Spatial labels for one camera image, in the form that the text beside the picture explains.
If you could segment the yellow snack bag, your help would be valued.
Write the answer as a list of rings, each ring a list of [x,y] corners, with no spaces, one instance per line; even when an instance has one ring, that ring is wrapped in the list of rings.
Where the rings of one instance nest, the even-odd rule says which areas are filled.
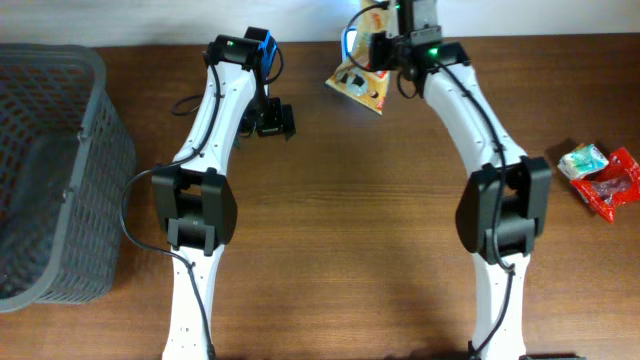
[[[391,75],[389,71],[368,70],[370,36],[373,32],[384,30],[387,20],[386,12],[374,8],[376,2],[362,0],[356,19],[348,21],[345,27],[357,28],[354,47],[345,61],[341,58],[340,65],[325,81],[325,85],[381,115],[388,95]]]

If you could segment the teal tissue pack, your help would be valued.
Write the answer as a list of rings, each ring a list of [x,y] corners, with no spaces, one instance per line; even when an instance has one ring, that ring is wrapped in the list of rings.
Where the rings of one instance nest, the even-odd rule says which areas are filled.
[[[608,165],[609,160],[594,144],[581,144],[563,155],[557,167],[568,179],[579,180],[604,170]]]

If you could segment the red snack bag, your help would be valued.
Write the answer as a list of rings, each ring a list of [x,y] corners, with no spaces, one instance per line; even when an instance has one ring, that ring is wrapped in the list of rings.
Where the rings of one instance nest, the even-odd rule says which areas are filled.
[[[576,179],[570,184],[594,212],[613,224],[618,207],[639,201],[639,164],[620,147],[593,180]]]

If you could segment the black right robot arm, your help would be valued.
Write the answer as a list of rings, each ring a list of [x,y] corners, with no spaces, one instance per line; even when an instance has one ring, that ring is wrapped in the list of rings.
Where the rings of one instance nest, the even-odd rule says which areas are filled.
[[[422,12],[412,1],[375,5],[389,18],[371,36],[369,68],[396,70],[414,84],[446,127],[466,171],[455,225],[475,275],[476,323],[468,356],[524,359],[524,282],[545,227],[550,166],[529,156],[505,130],[464,47],[443,40],[433,4]]]

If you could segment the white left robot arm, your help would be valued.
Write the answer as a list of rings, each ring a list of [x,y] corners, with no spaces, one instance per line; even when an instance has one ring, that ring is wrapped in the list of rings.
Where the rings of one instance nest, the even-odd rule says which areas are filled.
[[[152,171],[159,223],[173,262],[173,291],[165,359],[213,359],[211,313],[216,273],[238,218],[227,178],[241,135],[295,132],[293,109],[269,94],[281,50],[267,29],[219,35],[203,54],[206,87],[194,123],[171,164]]]

